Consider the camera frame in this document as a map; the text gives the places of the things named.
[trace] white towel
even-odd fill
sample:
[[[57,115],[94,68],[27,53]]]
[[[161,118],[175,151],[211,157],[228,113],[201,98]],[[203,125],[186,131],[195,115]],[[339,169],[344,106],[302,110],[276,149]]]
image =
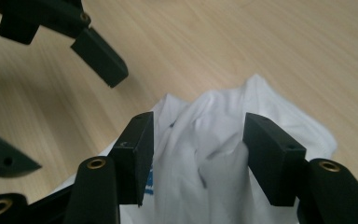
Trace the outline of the white towel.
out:
[[[144,205],[121,205],[123,224],[297,223],[296,207],[270,205],[247,167],[241,141],[247,112],[277,123],[307,149],[307,160],[331,158],[337,147],[324,126],[259,75],[237,89],[205,92],[193,103],[167,94],[152,110],[155,155]]]

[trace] wood grain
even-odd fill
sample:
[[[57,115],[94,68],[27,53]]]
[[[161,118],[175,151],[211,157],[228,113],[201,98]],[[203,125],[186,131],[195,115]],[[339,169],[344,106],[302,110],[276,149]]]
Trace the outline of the wood grain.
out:
[[[257,73],[324,124],[334,160],[358,178],[358,1],[94,0],[92,26],[130,77],[109,89],[40,28],[23,46],[0,37],[0,136],[43,165],[0,178],[0,193],[45,197],[166,93],[188,101]]]

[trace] blue print on cloth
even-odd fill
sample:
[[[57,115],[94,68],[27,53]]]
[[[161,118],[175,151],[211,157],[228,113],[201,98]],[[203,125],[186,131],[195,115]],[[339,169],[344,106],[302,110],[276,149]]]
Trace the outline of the blue print on cloth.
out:
[[[145,194],[149,194],[149,195],[154,194],[154,191],[153,191],[153,167],[150,169],[149,177],[147,178]]]

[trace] crumpled cloth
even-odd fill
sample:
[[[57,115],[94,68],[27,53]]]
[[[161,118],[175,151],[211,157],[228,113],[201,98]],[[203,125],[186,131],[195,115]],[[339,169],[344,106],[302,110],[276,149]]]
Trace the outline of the crumpled cloth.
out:
[[[337,147],[323,125],[259,75],[237,89],[207,91],[193,103],[167,94],[152,110],[155,154],[144,205],[121,205],[123,224],[297,223],[297,202],[294,207],[270,205],[247,166],[248,150],[241,141],[247,112],[273,120],[292,135],[307,149],[308,161],[329,159]],[[74,181],[72,176],[56,190]]]

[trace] wooden table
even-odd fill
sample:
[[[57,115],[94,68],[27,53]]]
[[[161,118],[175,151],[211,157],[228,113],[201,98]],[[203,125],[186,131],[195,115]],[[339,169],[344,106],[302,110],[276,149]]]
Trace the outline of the wooden table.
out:
[[[257,73],[335,136],[358,178],[358,1],[94,0],[92,26],[130,76],[108,88],[40,28],[26,47],[0,37],[0,136],[39,161],[0,193],[45,197],[166,93],[193,101]]]

